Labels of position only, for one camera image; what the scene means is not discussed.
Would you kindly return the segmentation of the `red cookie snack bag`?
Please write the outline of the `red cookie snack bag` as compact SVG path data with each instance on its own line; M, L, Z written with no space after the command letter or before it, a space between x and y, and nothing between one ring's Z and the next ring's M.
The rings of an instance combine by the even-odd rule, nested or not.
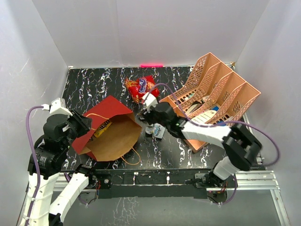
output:
M133 81L129 78L125 79L125 87L127 88L132 100L139 104L142 97L156 85L151 75L138 78Z

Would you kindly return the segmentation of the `red paper bag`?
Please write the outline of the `red paper bag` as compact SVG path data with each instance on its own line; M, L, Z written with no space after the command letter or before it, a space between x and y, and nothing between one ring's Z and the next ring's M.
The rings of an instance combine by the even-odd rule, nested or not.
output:
M134 147L142 127L135 122L132 110L113 96L108 96L83 114L92 119L91 130L77 138L72 147L77 154L87 154L96 161L114 161ZM111 126L98 138L94 131L110 120Z

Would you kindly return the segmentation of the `pink plastic file organizer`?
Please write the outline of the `pink plastic file organizer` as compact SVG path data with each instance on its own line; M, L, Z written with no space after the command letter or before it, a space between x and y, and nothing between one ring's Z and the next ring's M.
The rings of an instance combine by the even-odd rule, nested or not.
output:
M201 56L184 86L163 98L177 115L190 118L218 107L207 123L216 124L226 119L240 120L260 91L228 67L214 54Z

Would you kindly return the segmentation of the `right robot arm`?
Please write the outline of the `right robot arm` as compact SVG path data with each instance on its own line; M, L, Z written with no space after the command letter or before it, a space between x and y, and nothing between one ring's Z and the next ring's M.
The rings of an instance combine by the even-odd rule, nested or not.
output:
M205 141L225 150L226 157L196 180L201 186L220 187L238 171L249 171L262 148L259 140L242 124L231 127L199 125L177 116L167 102L143 104L141 119L149 125L160 124L175 138Z

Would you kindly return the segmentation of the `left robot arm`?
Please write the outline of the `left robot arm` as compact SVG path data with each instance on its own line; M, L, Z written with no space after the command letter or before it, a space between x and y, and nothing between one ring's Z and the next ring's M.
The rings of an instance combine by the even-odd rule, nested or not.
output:
M61 226L64 219L87 187L97 183L93 168L79 165L72 174L67 186L53 201L53 189L59 178L63 163L75 139L91 130L92 120L72 110L70 113L56 113L47 118L43 126L44 134L37 145L33 144L29 118L26 118L26 131L32 149L29 160L29 184L25 208L20 222L22 226Z

